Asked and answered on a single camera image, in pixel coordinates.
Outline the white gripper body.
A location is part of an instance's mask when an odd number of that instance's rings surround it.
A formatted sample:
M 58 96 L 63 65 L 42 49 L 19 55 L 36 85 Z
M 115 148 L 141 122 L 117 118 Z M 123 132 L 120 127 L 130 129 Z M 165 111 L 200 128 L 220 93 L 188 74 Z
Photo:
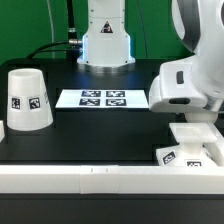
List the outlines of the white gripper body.
M 194 56 L 163 63 L 149 91 L 149 109 L 153 112 L 185 113 L 207 111 L 224 113 L 224 96 L 207 82 L 206 93 L 192 80 Z

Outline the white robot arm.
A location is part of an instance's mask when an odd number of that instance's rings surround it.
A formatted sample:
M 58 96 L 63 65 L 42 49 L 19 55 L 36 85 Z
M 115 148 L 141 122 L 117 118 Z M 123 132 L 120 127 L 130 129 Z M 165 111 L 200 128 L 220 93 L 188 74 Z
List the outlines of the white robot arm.
M 104 73 L 135 63 L 124 14 L 125 0 L 88 0 L 81 68 Z M 149 108 L 224 113 L 224 0 L 171 0 L 171 15 L 177 35 L 193 55 L 160 66 Z

